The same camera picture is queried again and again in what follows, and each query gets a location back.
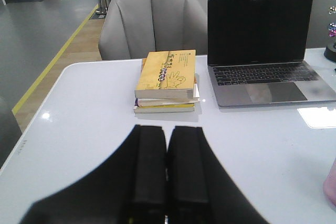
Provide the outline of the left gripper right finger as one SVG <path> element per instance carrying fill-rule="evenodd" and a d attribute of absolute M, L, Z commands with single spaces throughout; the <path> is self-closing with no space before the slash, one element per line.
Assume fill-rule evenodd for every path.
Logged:
<path fill-rule="evenodd" d="M 267 223 L 220 164 L 202 128 L 175 127 L 167 172 L 169 223 Z"/>

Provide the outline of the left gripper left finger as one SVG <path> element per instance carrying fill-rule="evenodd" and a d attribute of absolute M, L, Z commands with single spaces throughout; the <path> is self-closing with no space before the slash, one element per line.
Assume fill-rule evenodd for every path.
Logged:
<path fill-rule="evenodd" d="M 165 156 L 162 128 L 135 125 L 102 164 L 32 204 L 21 223 L 164 223 Z"/>

